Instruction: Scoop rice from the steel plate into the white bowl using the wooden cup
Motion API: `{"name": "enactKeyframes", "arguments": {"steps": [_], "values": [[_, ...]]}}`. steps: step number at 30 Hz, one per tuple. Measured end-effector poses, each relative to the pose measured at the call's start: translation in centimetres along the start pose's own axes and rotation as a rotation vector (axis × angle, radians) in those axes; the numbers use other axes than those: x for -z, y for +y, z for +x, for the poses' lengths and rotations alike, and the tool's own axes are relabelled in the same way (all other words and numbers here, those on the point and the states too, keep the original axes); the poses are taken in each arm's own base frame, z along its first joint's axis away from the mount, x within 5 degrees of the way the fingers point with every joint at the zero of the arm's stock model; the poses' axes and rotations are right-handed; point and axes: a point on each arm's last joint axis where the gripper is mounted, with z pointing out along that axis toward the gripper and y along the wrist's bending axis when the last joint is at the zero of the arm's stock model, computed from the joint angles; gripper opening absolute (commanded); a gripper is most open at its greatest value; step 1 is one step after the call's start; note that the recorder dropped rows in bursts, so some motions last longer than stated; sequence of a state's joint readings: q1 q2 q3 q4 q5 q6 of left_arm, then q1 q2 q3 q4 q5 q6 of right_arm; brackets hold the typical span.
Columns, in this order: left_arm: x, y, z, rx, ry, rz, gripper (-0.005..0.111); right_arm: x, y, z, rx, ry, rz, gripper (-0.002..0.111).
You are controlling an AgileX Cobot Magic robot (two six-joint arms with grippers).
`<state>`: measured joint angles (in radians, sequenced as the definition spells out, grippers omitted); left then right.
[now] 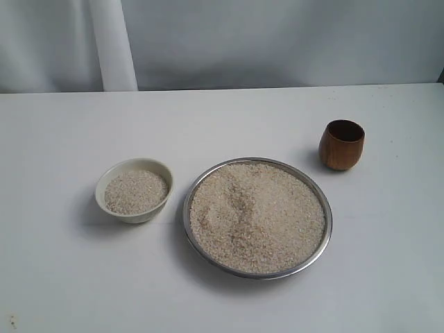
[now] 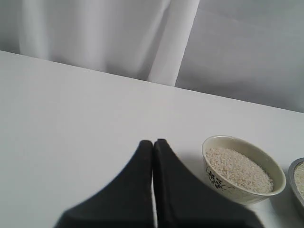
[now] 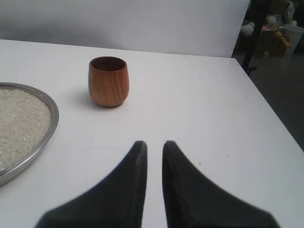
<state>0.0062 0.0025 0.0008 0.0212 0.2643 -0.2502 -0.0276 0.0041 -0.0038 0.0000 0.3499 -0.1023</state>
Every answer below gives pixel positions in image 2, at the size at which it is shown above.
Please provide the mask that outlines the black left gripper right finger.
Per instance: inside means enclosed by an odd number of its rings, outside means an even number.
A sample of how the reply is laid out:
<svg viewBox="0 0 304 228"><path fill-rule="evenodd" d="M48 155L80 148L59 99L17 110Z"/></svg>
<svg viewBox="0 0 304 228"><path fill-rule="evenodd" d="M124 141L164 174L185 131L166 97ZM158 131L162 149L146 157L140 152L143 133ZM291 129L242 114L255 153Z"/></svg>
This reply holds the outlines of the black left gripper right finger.
<svg viewBox="0 0 304 228"><path fill-rule="evenodd" d="M153 147L153 187L160 228L261 228L254 212L206 186L165 139Z"/></svg>

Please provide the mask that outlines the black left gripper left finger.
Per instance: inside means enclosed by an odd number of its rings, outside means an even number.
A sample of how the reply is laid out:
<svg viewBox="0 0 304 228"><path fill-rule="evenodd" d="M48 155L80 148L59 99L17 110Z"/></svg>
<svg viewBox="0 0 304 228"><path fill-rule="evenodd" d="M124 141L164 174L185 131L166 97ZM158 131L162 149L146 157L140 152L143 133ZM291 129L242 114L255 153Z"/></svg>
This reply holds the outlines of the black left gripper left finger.
<svg viewBox="0 0 304 228"><path fill-rule="evenodd" d="M102 190L66 210L57 228L153 228L152 150L140 141L123 170Z"/></svg>

